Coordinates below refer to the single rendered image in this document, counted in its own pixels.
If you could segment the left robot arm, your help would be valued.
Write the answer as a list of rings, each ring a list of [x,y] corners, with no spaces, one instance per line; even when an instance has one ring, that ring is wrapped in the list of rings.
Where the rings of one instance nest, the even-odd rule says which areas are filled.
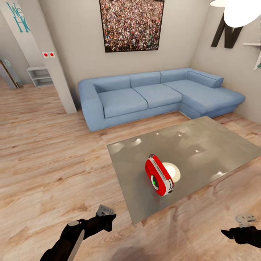
[[[43,254],[40,261],[73,261],[82,241],[102,230],[111,232],[115,218],[115,209],[100,204],[95,217],[70,221],[62,231],[60,240]]]

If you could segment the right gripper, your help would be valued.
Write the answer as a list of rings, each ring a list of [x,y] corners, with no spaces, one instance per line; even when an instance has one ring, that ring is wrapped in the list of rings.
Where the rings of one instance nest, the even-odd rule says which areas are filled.
[[[228,230],[221,230],[224,235],[230,239],[235,239],[237,244],[249,244],[260,248],[253,239],[253,232],[257,230],[255,226],[251,227],[236,227]]]

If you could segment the radio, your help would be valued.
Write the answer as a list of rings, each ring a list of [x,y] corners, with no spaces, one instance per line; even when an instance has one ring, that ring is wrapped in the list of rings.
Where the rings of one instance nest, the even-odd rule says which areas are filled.
[[[147,159],[145,170],[160,196],[172,193],[174,182],[157,156],[150,156]]]

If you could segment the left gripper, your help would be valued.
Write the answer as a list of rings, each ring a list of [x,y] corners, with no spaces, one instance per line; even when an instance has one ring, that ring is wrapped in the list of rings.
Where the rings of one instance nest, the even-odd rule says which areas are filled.
[[[106,214],[106,216],[97,216],[97,213],[95,215],[95,217],[91,218],[94,223],[95,223],[95,233],[98,233],[102,230],[106,230],[107,232],[111,232],[112,231],[112,223],[113,220],[116,218],[116,214],[115,215],[108,215]],[[94,235],[93,234],[93,235]]]

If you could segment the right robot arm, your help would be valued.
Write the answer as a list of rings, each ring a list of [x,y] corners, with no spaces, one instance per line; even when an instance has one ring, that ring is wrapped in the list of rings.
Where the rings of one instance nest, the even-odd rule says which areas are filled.
[[[239,227],[228,230],[221,230],[224,235],[230,239],[235,239],[237,244],[249,244],[261,248],[261,230],[257,230],[255,226],[251,226],[249,222],[256,221],[257,218],[253,214],[237,215],[236,221],[242,223]]]

